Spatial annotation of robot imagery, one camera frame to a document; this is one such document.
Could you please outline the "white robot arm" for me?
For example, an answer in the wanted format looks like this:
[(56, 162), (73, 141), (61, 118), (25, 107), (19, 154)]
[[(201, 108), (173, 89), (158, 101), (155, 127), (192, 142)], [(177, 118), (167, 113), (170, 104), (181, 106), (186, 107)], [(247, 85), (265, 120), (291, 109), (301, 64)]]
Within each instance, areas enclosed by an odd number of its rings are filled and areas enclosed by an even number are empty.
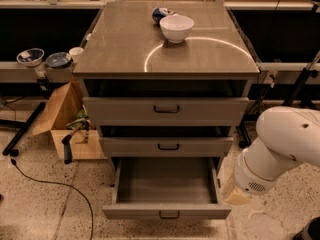
[(222, 196), (244, 205), (276, 186), (285, 172), (303, 163), (320, 166), (320, 111), (287, 106), (265, 110), (256, 121), (257, 138), (237, 156)]

